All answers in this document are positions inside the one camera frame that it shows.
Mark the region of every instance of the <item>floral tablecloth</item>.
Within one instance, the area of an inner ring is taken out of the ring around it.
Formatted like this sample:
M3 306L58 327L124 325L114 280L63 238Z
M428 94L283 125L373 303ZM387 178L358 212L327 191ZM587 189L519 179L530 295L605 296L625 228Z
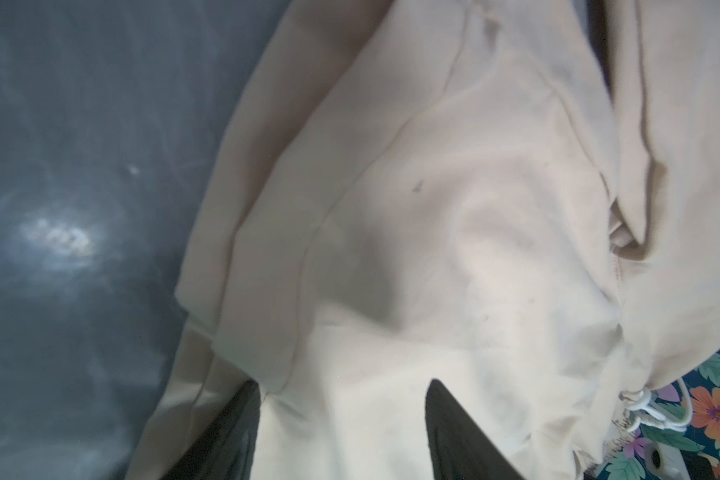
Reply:
M693 420L684 434L642 426L634 442L597 470L599 480L653 480L645 468L645 446L661 442L706 456L720 478L720 351L683 377L693 401ZM659 403L681 417L680 395L674 386L658 391Z

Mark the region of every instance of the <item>dark hole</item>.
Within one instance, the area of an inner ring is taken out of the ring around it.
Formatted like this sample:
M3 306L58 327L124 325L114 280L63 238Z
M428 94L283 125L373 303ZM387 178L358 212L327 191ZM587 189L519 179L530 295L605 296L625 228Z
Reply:
M653 453L650 455L650 460L653 462L654 467L661 468L661 456L659 455L658 450L653 451Z

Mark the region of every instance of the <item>gray surface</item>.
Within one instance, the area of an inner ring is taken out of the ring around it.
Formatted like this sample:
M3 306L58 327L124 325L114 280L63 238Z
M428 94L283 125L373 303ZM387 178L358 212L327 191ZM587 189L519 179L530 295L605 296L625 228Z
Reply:
M0 0L0 479L119 478L214 153L286 0Z

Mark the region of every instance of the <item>white drawstring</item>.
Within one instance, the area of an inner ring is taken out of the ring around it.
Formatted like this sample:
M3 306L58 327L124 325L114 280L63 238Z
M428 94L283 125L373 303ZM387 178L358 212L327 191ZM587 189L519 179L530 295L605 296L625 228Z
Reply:
M656 403L656 397L649 389L643 389L637 397L637 400L630 401L626 405L626 409L634 412L632 423L627 427L628 432L634 432L640 425L648 425L662 430L674 430L675 432L684 432L691 423L693 417L693 407L691 405L688 387L682 379L677 379L680 385L680 393L682 394L682 408L685 414L680 420L672 420L661 406Z

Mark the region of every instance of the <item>cream fabric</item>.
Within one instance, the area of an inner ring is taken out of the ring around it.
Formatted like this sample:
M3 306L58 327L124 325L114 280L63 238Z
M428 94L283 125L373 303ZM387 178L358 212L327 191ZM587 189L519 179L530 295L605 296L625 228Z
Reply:
M528 479L720 347L720 1L295 0L222 142L128 479L238 385L252 478L431 478L441 379Z

